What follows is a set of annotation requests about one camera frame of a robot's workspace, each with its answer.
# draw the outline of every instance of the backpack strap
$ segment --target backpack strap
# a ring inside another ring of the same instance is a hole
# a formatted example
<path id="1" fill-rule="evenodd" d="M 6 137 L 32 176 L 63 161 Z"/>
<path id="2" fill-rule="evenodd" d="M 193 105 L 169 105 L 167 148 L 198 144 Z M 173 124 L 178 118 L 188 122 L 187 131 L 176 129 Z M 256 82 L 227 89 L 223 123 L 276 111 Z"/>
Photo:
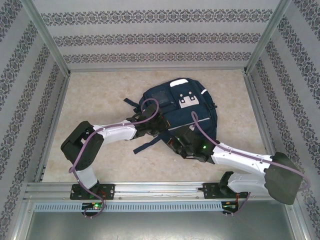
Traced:
<path id="1" fill-rule="evenodd" d="M 133 110 L 135 113 L 139 112 L 140 106 L 138 103 L 131 101 L 129 98 L 125 98 L 123 101 L 131 105 L 132 107 L 135 107 L 135 109 Z"/>
<path id="2" fill-rule="evenodd" d="M 161 140 L 161 134 L 159 134 L 157 137 L 152 139 L 150 142 L 147 142 L 139 147 L 137 147 L 135 150 L 133 150 L 134 154 L 140 153 L 141 151 L 145 150 L 146 148 L 156 144 Z"/>

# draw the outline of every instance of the navy backpack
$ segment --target navy backpack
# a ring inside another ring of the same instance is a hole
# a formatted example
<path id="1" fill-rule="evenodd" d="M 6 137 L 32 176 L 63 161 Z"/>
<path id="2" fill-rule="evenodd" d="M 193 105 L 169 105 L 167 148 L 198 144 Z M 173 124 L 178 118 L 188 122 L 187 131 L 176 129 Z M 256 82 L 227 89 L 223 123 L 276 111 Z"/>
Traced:
<path id="1" fill-rule="evenodd" d="M 170 139 L 176 137 L 175 133 L 183 126 L 190 126 L 195 133 L 205 138 L 197 127 L 193 125 L 192 111 L 195 111 L 198 115 L 199 125 L 204 132 L 214 140 L 217 138 L 217 106 L 200 82 L 191 78 L 177 78 L 147 90 L 139 104 L 128 98 L 124 101 L 135 107 L 134 111 L 137 113 L 141 111 L 143 101 L 149 98 L 154 98 L 158 101 L 163 116 L 169 122 L 170 127 L 167 131 L 156 136 L 151 142 L 133 150 L 135 154 L 157 143 L 159 140 L 163 140 L 167 144 Z M 144 108 L 150 104 L 154 104 L 154 102 L 147 101 Z"/>

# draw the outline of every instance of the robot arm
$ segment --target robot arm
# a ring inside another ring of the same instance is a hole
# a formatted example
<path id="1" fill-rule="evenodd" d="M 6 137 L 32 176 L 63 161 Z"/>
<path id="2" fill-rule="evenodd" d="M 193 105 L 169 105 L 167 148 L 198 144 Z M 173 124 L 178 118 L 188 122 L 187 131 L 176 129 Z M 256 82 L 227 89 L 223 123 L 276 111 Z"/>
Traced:
<path id="1" fill-rule="evenodd" d="M 83 148 L 84 141 L 93 132 L 100 129 L 87 142 L 75 167 L 77 177 L 87 189 L 98 183 L 92 169 L 92 163 L 101 146 L 120 140 L 132 140 L 145 134 L 156 136 L 168 129 L 168 122 L 163 118 L 161 111 L 152 120 L 136 124 L 154 112 L 155 106 L 150 105 L 143 113 L 116 124 L 91 125 L 84 121 L 63 142 L 61 150 L 65 157 L 74 164 Z M 235 149 L 219 141 L 215 142 L 216 144 L 213 144 L 207 139 L 204 140 L 203 137 L 199 138 L 192 127 L 186 126 L 181 127 L 175 139 L 169 139 L 166 144 L 184 158 L 192 156 L 201 162 L 227 165 L 246 172 L 247 174 L 232 172 L 227 176 L 227 179 L 224 178 L 224 181 L 227 181 L 227 186 L 224 188 L 227 188 L 228 191 L 234 193 L 252 192 L 256 196 L 270 195 L 281 203 L 293 204 L 302 177 L 270 164 L 270 162 L 276 162 L 296 169 L 285 154 L 279 152 L 274 156 L 255 154 Z"/>

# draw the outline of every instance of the patterned wallpaper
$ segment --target patterned wallpaper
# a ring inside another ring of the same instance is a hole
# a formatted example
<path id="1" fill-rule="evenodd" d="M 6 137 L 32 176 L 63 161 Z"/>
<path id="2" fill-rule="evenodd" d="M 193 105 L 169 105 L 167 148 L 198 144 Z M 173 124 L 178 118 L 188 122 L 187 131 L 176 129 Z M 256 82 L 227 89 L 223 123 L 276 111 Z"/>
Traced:
<path id="1" fill-rule="evenodd" d="M 251 76 L 277 151 L 311 179 L 298 195 L 311 239 L 320 239 L 319 2 L 294 0 Z"/>
<path id="2" fill-rule="evenodd" d="M 33 182 L 65 78 L 19 0 L 0 0 L 0 240 Z"/>
<path id="3" fill-rule="evenodd" d="M 279 0 L 35 0 L 71 70 L 245 67 Z"/>

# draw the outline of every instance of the beige floor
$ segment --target beige floor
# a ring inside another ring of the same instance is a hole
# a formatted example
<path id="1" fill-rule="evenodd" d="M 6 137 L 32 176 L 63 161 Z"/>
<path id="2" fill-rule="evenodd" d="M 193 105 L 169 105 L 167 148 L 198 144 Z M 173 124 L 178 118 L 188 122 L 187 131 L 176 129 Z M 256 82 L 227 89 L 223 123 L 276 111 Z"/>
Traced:
<path id="1" fill-rule="evenodd" d="M 235 148 L 265 153 L 240 70 L 134 71 L 72 73 L 49 159 L 44 182 L 74 182 L 71 163 L 60 150 L 62 142 L 82 121 L 94 125 L 118 123 L 131 117 L 133 108 L 123 102 L 139 101 L 147 89 L 175 78 L 200 81 L 218 106 L 217 139 Z M 216 181 L 232 168 L 183 159 L 163 142 L 135 155 L 133 149 L 150 136 L 102 147 L 93 163 L 102 182 Z"/>

